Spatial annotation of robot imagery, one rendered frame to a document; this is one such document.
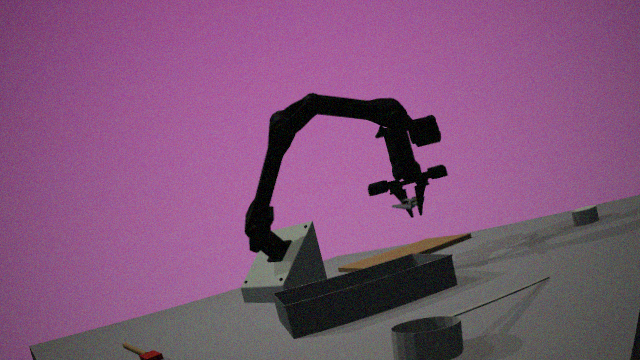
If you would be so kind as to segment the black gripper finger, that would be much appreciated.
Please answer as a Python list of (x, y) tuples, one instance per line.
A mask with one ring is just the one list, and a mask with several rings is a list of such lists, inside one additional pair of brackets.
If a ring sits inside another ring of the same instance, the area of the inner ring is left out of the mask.
[(424, 197), (424, 191), (427, 185), (430, 185), (430, 183), (414, 186), (415, 192), (416, 192), (416, 198), (417, 198), (417, 207), (418, 207), (420, 216), (422, 215), (422, 211), (423, 211), (423, 197)]
[[(395, 191), (395, 192), (391, 192), (391, 193), (390, 193), (390, 195), (393, 195), (393, 194), (398, 198), (398, 200), (399, 200), (400, 202), (401, 202), (401, 200), (408, 199), (408, 198), (407, 198), (407, 195), (406, 195), (406, 190), (405, 190), (405, 189), (403, 189), (403, 190), (399, 190), (399, 191)], [(403, 203), (401, 203), (401, 204), (403, 204), (403, 205), (404, 205), (404, 204), (407, 204), (407, 203), (409, 203), (409, 202), (403, 202)], [(412, 209), (406, 209), (406, 210), (407, 210), (407, 212), (410, 214), (410, 216), (413, 218), (413, 217), (414, 217), (413, 210), (412, 210)]]

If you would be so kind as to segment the dark grey rectangular tin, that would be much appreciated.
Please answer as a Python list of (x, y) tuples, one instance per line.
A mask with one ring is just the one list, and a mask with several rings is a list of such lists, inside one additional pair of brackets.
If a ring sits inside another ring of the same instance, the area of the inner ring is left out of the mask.
[(456, 286), (452, 256), (411, 253), (271, 295), (281, 324), (301, 338)]

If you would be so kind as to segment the grey saucepan with long handle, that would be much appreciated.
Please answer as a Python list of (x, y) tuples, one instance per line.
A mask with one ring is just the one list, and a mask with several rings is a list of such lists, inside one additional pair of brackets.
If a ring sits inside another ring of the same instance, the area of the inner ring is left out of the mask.
[(457, 316), (522, 291), (546, 279), (549, 277), (528, 283), (511, 292), (448, 316), (419, 318), (390, 328), (394, 360), (452, 360), (460, 356), (463, 352), (462, 324)]

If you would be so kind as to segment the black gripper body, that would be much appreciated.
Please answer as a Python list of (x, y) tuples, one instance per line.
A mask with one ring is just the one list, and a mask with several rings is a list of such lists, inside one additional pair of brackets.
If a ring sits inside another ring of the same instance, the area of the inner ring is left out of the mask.
[[(389, 159), (394, 172), (394, 181), (387, 182), (387, 180), (379, 181), (373, 184), (369, 184), (368, 191), (370, 196), (386, 193), (388, 190), (391, 192), (403, 190), (403, 185), (417, 183), (418, 185), (429, 183), (428, 179), (437, 179), (440, 177), (448, 176), (447, 168), (443, 165), (432, 166), (427, 168), (428, 171), (418, 173), (416, 160), (412, 149), (406, 149), (399, 152), (393, 152), (389, 154)], [(416, 178), (410, 179), (410, 176), (416, 176)], [(401, 179), (405, 179), (401, 181)]]

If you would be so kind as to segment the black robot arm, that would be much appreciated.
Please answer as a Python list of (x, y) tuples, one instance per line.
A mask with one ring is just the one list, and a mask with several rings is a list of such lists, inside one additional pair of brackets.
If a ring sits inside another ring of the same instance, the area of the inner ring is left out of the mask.
[[(273, 207), (270, 201), (283, 155), (295, 133), (316, 115), (368, 120), (380, 125), (375, 138), (384, 137), (388, 154), (441, 141), (433, 115), (413, 120), (405, 108), (391, 98), (356, 100), (310, 93), (284, 110), (272, 114), (269, 143), (256, 197), (245, 214), (245, 234), (250, 238), (250, 250), (261, 250), (267, 262), (279, 262), (285, 257), (291, 240), (282, 240), (271, 230)], [(384, 128), (384, 127), (387, 128)], [(409, 139), (409, 135), (410, 139)]]

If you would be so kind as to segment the grey cylinder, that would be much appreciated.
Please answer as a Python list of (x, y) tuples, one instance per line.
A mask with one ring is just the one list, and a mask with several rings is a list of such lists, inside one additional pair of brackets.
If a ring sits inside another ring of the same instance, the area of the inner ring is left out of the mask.
[(589, 205), (571, 211), (574, 226), (579, 227), (599, 221), (596, 205)]

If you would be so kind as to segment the wooden board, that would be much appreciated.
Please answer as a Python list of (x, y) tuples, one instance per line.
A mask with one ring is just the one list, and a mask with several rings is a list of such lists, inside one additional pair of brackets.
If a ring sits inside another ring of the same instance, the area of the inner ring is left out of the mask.
[(377, 264), (395, 260), (401, 256), (416, 254), (432, 254), (438, 250), (452, 246), (459, 242), (472, 238), (471, 233), (463, 235), (441, 236), (430, 239), (424, 239), (416, 243), (412, 243), (391, 251), (384, 252), (366, 259), (362, 259), (353, 263), (338, 267), (339, 272), (354, 272)]

